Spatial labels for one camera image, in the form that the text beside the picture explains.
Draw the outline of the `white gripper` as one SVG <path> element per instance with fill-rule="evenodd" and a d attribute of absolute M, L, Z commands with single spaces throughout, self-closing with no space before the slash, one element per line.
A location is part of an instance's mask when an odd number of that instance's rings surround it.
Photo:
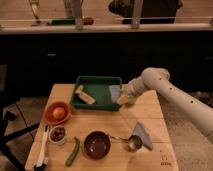
<path fill-rule="evenodd" d="M 147 90 L 148 88 L 145 86 L 141 77 L 132 79 L 124 88 L 124 91 L 132 97 L 138 97 Z"/>

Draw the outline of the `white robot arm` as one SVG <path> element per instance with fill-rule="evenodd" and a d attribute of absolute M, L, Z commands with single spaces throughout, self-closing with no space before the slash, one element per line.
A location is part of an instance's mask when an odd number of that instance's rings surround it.
<path fill-rule="evenodd" d="M 130 97 L 138 97 L 145 91 L 155 90 L 173 103 L 189 118 L 194 126 L 213 144 L 213 108 L 200 102 L 169 82 L 170 74 L 164 68 L 149 67 L 124 87 Z"/>

